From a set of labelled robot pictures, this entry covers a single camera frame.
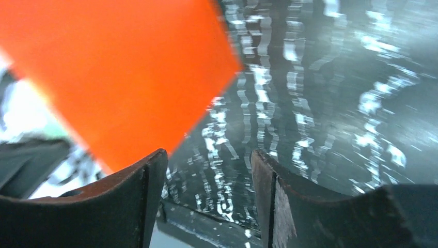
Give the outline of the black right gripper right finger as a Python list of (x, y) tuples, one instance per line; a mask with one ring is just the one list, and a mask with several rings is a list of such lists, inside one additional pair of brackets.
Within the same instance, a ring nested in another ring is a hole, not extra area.
[(253, 151), (251, 166), (264, 247), (437, 247), (434, 184), (390, 184), (347, 196), (262, 150)]

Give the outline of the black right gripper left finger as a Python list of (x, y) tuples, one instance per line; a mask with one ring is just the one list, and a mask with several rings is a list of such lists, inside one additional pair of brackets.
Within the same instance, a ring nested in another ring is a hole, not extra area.
[(149, 247), (165, 149), (60, 197), (1, 197), (1, 247)]

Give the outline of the orange paper bag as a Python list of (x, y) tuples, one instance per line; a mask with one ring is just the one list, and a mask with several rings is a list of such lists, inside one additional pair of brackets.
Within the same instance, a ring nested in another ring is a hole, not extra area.
[(173, 152), (242, 68), (217, 1), (1, 1), (1, 54), (111, 173)]

